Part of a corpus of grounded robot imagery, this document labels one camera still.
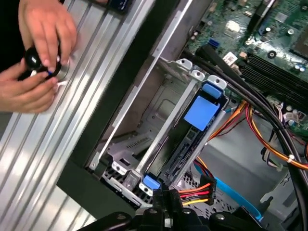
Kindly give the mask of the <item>person's right hand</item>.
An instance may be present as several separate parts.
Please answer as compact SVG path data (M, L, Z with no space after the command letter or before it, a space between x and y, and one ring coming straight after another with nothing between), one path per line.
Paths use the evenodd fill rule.
M53 103L58 85L57 78L48 80L41 72L22 81L18 78L26 71L22 59L0 73L0 110L2 112L40 113Z

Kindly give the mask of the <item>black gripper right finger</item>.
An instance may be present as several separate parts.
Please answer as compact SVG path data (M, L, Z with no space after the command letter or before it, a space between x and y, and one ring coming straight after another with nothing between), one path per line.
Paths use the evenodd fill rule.
M209 219L197 215L196 211L184 208L177 190L166 190L168 196L168 214L173 219L174 231L262 231L258 222L244 209L235 213L216 212Z

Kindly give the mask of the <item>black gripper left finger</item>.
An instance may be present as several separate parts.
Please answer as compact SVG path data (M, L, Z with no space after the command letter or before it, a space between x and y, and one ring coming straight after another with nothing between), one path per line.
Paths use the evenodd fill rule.
M164 190L162 184L153 191L153 205L141 208L132 217L114 212L83 227L84 231L163 231L165 229Z

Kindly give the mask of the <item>person's left hand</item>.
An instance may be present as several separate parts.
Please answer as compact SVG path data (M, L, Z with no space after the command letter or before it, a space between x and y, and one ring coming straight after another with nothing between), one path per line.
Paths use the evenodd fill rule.
M21 0L18 21L24 48L35 46L50 72L56 69L59 48L61 64L67 64L77 41L77 28L58 0Z

